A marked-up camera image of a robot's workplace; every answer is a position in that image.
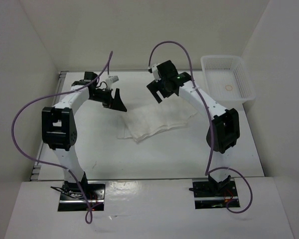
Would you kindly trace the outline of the white pleated skirt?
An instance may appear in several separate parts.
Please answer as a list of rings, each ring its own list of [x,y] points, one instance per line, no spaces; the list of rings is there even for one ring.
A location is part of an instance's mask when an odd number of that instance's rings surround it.
[[[182,98],[142,106],[117,117],[117,139],[139,143],[157,133],[187,126],[197,110]]]

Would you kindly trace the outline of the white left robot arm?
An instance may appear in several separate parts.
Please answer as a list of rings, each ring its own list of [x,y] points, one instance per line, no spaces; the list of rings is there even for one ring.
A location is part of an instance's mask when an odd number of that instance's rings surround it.
[[[126,112],[120,97],[120,89],[112,94],[112,85],[118,76],[108,76],[100,88],[94,72],[85,72],[84,78],[72,83],[70,91],[52,107],[44,107],[41,113],[42,140],[54,152],[64,172],[61,192],[70,197],[83,199],[92,192],[86,173],[79,164],[75,150],[78,132],[74,116],[87,100],[100,102],[104,108]]]

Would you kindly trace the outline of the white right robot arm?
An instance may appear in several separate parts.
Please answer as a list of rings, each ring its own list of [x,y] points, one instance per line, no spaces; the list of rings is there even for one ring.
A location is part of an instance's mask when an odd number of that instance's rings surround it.
[[[230,182],[229,163],[240,137],[239,114],[236,109],[227,109],[204,92],[187,72],[178,72],[170,61],[148,67],[154,80],[147,88],[158,103],[163,98],[177,95],[188,102],[208,120],[206,141],[212,153],[207,162],[208,190],[214,196],[225,191]]]

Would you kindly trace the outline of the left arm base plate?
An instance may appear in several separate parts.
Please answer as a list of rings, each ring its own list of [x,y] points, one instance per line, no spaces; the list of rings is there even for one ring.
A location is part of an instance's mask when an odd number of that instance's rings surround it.
[[[87,211],[88,206],[82,192],[78,188],[66,188],[51,186],[51,189],[60,193],[58,211],[59,212],[76,212]],[[105,205],[105,183],[92,182],[86,187],[86,198],[92,211],[104,211]]]

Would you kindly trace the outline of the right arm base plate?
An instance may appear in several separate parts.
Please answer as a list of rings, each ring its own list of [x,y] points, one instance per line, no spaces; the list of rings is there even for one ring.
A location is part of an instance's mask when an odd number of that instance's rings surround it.
[[[209,185],[207,179],[192,181],[189,191],[194,195],[195,209],[226,208],[227,203],[229,203],[229,208],[240,207],[234,180],[231,180],[228,185],[217,193],[212,192]]]

